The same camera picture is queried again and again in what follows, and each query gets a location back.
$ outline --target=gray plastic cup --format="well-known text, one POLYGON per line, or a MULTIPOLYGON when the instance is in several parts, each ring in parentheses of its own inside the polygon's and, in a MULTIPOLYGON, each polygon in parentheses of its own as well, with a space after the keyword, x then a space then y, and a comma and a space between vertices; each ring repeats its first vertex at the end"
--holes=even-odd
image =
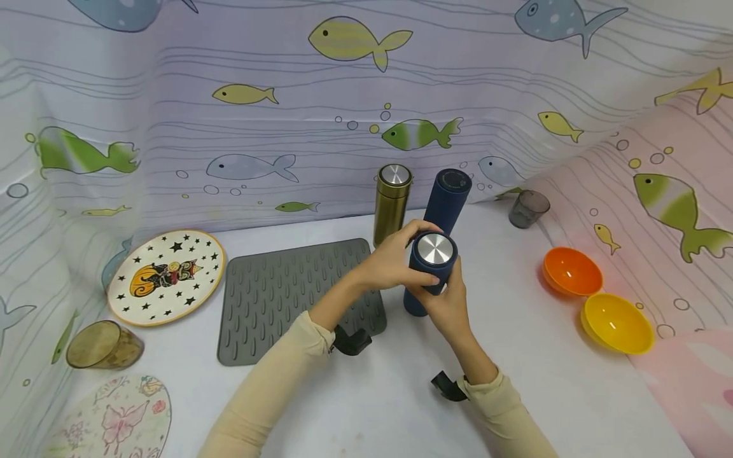
POLYGON ((519 193, 509 211, 509 222, 519 229, 527 229, 549 209, 550 201, 547 197, 536 191, 524 190, 519 193))

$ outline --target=gold thermos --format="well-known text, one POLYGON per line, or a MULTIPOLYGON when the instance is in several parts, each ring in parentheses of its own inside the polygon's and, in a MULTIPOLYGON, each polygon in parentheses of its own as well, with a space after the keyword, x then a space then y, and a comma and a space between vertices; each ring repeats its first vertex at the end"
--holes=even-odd
POLYGON ((390 234, 399 231, 405 222, 412 172, 399 164, 389 164, 377 174, 377 203, 374 210, 374 247, 390 234))

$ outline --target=glass cup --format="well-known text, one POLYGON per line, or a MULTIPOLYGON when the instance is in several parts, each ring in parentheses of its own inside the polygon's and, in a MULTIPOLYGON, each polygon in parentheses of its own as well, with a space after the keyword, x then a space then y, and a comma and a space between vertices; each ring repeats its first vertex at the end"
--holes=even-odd
POLYGON ((145 344, 111 320, 92 323, 71 339, 66 362, 76 369, 125 369, 142 355, 145 344))
POLYGON ((536 191, 524 190, 519 193, 509 211, 509 221, 514 227, 527 229, 549 209, 550 201, 547 197, 536 191))

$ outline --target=thermos bottle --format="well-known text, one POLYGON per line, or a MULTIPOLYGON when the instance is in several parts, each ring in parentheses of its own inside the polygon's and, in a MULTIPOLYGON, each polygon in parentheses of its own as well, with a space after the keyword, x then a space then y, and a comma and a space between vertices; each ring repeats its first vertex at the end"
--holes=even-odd
POLYGON ((438 172, 423 219, 437 224, 445 235, 450 235, 471 186, 471 177, 458 169, 438 172))
POLYGON ((412 172, 399 164, 389 164, 377 173, 377 202, 374 210, 374 247, 405 222, 412 172))
MULTIPOLYGON (((440 232, 423 232, 417 236, 410 250, 410 268, 431 273, 441 280, 436 285, 424 287, 430 294, 437 296, 443 291, 443 285, 451 275, 456 258, 458 248, 450 237, 440 232)), ((415 317, 427 315, 425 307, 411 292, 405 290, 402 302, 410 315, 415 317)))

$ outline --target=thermos lid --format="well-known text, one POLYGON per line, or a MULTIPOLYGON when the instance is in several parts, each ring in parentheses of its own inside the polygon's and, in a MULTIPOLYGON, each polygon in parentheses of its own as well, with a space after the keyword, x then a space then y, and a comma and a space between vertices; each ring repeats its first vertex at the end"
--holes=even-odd
POLYGON ((441 188, 452 193, 467 193, 471 190, 471 177, 458 169, 443 169, 435 177, 441 188))
POLYGON ((407 196, 411 184, 412 173, 399 164, 386 165, 377 174, 377 191, 393 199, 407 196))
POLYGON ((431 232, 417 241, 417 253, 428 264, 446 264, 453 257, 453 244, 445 235, 431 232))

